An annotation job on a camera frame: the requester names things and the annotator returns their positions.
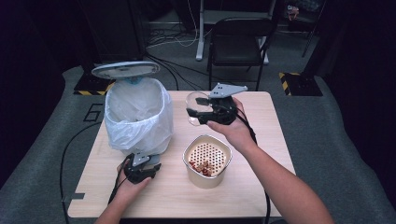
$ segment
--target person's left hand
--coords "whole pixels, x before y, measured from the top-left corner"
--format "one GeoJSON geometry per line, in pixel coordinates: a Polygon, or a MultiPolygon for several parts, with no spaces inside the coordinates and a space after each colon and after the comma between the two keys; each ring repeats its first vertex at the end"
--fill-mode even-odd
{"type": "MultiPolygon", "coordinates": [[[[120,164],[117,167],[117,172],[120,171],[121,167],[125,167],[128,162],[129,160],[127,160],[123,166],[120,164]]],[[[138,184],[133,184],[131,181],[126,179],[126,175],[122,170],[120,172],[119,188],[113,201],[123,200],[124,202],[126,201],[125,203],[131,203],[137,197],[140,191],[142,191],[148,185],[150,180],[151,177],[148,177],[138,184]]]]}

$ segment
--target hand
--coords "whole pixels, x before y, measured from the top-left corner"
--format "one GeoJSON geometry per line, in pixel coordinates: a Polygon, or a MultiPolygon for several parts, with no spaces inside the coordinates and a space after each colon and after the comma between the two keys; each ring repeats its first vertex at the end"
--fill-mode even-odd
{"type": "MultiPolygon", "coordinates": [[[[233,101],[235,102],[236,107],[239,109],[238,115],[246,119],[242,103],[236,98],[233,98],[233,101]]],[[[249,148],[256,146],[253,139],[251,138],[248,127],[239,118],[236,118],[236,120],[234,120],[230,125],[223,125],[210,120],[207,122],[207,126],[209,126],[209,128],[211,128],[213,131],[224,134],[224,136],[227,138],[227,141],[242,154],[244,154],[244,152],[249,148]]]]}
{"type": "MultiPolygon", "coordinates": [[[[127,160],[124,165],[120,164],[117,167],[117,172],[120,171],[121,167],[125,167],[128,164],[129,160],[127,160]]],[[[117,190],[117,194],[114,198],[114,201],[117,200],[123,200],[126,201],[128,204],[131,203],[136,196],[142,191],[149,183],[151,180],[151,177],[148,177],[144,179],[142,182],[138,184],[133,184],[131,181],[126,179],[126,175],[124,171],[122,170],[120,172],[120,178],[119,178],[119,188],[117,190]]]]}

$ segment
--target white plastic bag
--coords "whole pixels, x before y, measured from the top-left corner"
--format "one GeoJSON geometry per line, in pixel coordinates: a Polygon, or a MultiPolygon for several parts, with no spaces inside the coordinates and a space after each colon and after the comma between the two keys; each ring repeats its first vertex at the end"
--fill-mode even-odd
{"type": "Polygon", "coordinates": [[[105,123],[112,148],[161,154],[173,134],[172,99],[157,79],[117,80],[106,95],[105,123]]]}

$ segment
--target gray carpet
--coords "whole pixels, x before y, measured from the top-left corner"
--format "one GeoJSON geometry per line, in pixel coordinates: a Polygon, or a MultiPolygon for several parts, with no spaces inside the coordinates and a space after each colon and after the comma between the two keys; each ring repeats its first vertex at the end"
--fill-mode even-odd
{"type": "MultiPolygon", "coordinates": [[[[303,71],[315,41],[306,57],[302,58],[306,43],[304,35],[277,33],[268,52],[270,63],[263,69],[260,85],[260,91],[268,91],[272,95],[297,176],[316,191],[337,223],[396,223],[395,210],[375,173],[361,160],[346,135],[339,108],[325,82],[316,77],[322,97],[287,96],[282,89],[278,73],[303,71]]],[[[201,62],[194,60],[196,46],[196,42],[189,47],[178,43],[164,44],[148,48],[148,52],[205,73],[207,45],[201,62]]],[[[183,78],[207,90],[207,75],[174,67],[183,78]]],[[[244,70],[215,70],[218,77],[236,72],[244,70]]],[[[251,69],[249,73],[254,76],[257,69],[251,69]]],[[[75,134],[95,123],[84,121],[92,104],[105,103],[105,96],[73,94],[81,75],[80,67],[64,72],[66,87],[62,100],[27,155],[1,188],[0,223],[65,223],[59,185],[62,155],[75,134]]],[[[194,90],[178,75],[175,76],[179,90],[194,90]]],[[[169,91],[177,89],[175,79],[166,69],[152,77],[159,79],[169,91]]],[[[254,84],[246,85],[250,90],[254,89],[254,84]]],[[[101,111],[97,119],[101,121],[103,106],[95,109],[101,111]]],[[[98,130],[99,125],[93,125],[74,138],[67,148],[63,169],[66,201],[76,189],[98,130]]],[[[70,223],[94,221],[91,218],[69,220],[70,223]]]]}

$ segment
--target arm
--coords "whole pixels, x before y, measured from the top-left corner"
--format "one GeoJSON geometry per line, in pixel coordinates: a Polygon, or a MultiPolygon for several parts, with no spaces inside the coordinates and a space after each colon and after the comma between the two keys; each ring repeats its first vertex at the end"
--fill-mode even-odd
{"type": "MultiPolygon", "coordinates": [[[[243,111],[242,104],[233,100],[243,111]]],[[[318,195],[304,181],[259,148],[251,138],[248,127],[240,119],[230,125],[209,121],[207,126],[224,134],[229,143],[247,159],[279,213],[289,223],[333,223],[318,195]]]]}
{"type": "Polygon", "coordinates": [[[102,215],[99,216],[99,218],[95,221],[95,224],[119,223],[122,214],[128,208],[129,204],[134,201],[140,191],[142,191],[151,180],[151,178],[148,177],[142,182],[135,185],[128,180],[122,182],[122,180],[124,180],[125,178],[125,173],[121,171],[117,194],[114,197],[113,201],[107,206],[102,215]]]}

